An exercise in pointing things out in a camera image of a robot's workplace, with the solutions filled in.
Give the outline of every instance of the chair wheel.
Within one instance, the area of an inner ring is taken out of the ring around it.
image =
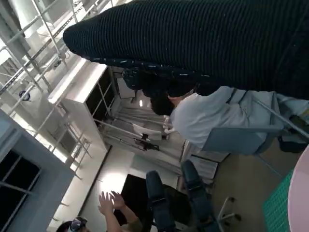
[[[235,202],[235,201],[236,201],[236,199],[235,199],[234,197],[229,197],[228,200],[229,200],[230,202]]]
[[[239,214],[235,214],[234,217],[236,218],[237,221],[241,221],[241,216]]]

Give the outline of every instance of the light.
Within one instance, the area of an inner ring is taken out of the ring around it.
[[[55,104],[58,101],[86,62],[86,59],[81,58],[78,64],[62,78],[54,91],[48,96],[48,101],[51,104]]]
[[[100,192],[121,192],[126,181],[126,175],[121,173],[108,173],[100,180]]]

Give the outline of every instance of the pink object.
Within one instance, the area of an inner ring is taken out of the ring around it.
[[[291,232],[309,231],[309,146],[300,156],[292,175],[288,218]]]

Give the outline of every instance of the gray floor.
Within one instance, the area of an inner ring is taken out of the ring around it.
[[[299,158],[298,154],[280,151],[277,141],[261,156],[282,175],[288,174]],[[216,212],[227,196],[237,199],[233,211],[242,216],[242,221],[233,223],[227,231],[266,231],[262,205],[280,181],[254,156],[229,155],[219,166],[212,197]]]

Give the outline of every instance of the window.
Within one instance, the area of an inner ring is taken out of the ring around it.
[[[10,151],[0,162],[0,199],[5,199],[1,204],[1,232],[6,231],[31,193],[39,174],[39,167],[14,151]]]

